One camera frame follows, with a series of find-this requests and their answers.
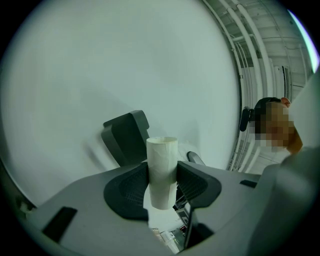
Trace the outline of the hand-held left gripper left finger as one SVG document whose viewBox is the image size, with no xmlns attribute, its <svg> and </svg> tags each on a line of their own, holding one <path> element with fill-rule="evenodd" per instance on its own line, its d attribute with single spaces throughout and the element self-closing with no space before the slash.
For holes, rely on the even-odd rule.
<svg viewBox="0 0 320 256">
<path fill-rule="evenodd" d="M 148 225 L 146 162 L 79 179 L 28 218 L 52 256 L 174 256 Z"/>
</svg>

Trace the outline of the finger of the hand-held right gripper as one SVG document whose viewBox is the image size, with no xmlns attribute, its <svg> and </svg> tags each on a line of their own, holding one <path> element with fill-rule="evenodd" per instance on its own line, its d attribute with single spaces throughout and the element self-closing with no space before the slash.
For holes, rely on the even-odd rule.
<svg viewBox="0 0 320 256">
<path fill-rule="evenodd" d="M 202 159 L 200 158 L 200 156 L 197 153 L 195 153 L 193 151 L 189 151 L 186 154 L 186 156 L 187 156 L 187 159 L 189 162 L 205 166 L 205 163 L 202 161 Z"/>
</svg>

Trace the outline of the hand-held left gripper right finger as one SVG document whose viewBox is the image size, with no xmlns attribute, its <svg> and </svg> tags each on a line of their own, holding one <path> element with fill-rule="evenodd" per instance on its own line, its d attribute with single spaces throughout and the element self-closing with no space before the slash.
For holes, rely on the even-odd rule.
<svg viewBox="0 0 320 256">
<path fill-rule="evenodd" d="M 236 216 L 260 179 L 259 174 L 179 161 L 177 183 L 189 204 L 189 217 L 178 256 L 251 256 L 248 226 L 237 230 L 241 222 Z"/>
</svg>

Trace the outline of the white paper core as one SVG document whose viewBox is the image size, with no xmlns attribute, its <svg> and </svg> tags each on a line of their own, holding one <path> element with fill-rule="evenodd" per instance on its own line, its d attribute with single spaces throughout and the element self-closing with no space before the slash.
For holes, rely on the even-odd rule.
<svg viewBox="0 0 320 256">
<path fill-rule="evenodd" d="M 176 202 L 178 139 L 153 137 L 146 140 L 151 205 L 169 210 Z"/>
</svg>

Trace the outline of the black toilet paper holder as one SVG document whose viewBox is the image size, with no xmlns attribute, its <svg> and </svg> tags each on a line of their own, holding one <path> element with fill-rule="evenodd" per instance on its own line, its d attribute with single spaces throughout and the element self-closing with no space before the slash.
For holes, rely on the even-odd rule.
<svg viewBox="0 0 320 256">
<path fill-rule="evenodd" d="M 149 123 L 142 110 L 134 110 L 103 123 L 101 138 L 119 166 L 147 159 Z"/>
</svg>

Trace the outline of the person's light grey shirt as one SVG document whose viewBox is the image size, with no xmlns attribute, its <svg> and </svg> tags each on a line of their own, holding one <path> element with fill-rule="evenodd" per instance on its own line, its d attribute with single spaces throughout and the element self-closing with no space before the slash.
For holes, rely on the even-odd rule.
<svg viewBox="0 0 320 256">
<path fill-rule="evenodd" d="M 247 167 L 244 172 L 249 174 L 261 175 L 264 169 L 273 164 L 280 164 L 290 153 L 286 149 L 273 152 L 270 149 L 261 147 L 256 150 L 249 159 Z"/>
</svg>

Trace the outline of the group of white ceiling pipes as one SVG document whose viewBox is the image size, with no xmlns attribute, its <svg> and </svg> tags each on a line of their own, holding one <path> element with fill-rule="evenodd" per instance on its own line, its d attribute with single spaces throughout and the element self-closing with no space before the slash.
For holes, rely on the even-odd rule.
<svg viewBox="0 0 320 256">
<path fill-rule="evenodd" d="M 297 18 L 278 0 L 201 0 L 235 66 L 237 114 L 264 97 L 294 102 L 313 74 Z"/>
</svg>

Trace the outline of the long ceiling light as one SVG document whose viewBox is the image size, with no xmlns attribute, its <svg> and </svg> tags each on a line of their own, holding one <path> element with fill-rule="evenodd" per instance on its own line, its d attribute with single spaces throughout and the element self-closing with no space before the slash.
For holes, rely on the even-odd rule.
<svg viewBox="0 0 320 256">
<path fill-rule="evenodd" d="M 293 14 L 289 9 L 287 10 L 292 19 L 294 20 L 295 24 L 298 27 L 298 30 L 300 31 L 302 38 L 304 40 L 304 43 L 306 45 L 306 49 L 310 58 L 311 68 L 313 73 L 316 73 L 320 66 L 320 54 L 318 53 L 318 50 L 316 49 L 316 46 L 311 39 L 309 33 L 307 32 L 306 28 L 303 26 L 301 21 Z"/>
</svg>

